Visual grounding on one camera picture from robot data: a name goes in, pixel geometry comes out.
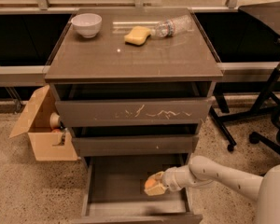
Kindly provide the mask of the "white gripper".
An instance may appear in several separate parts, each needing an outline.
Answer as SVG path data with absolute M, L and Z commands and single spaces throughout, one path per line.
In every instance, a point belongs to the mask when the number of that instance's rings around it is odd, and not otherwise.
M 154 187 L 144 189 L 144 192 L 148 196 L 162 195 L 167 189 L 170 191 L 180 191 L 184 188 L 184 171 L 179 167 L 169 168 L 165 172 L 157 172 L 156 174 L 151 175 L 148 179 L 155 181 L 162 180 L 162 183 L 157 182 Z

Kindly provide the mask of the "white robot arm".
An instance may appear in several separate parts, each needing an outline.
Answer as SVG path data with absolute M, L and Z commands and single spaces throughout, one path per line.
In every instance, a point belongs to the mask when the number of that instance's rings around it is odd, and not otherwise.
M 213 181 L 257 203 L 255 224 L 280 224 L 280 164 L 259 176 L 194 156 L 187 165 L 151 175 L 144 192 L 148 196 L 162 195 L 167 190 L 203 188 Z

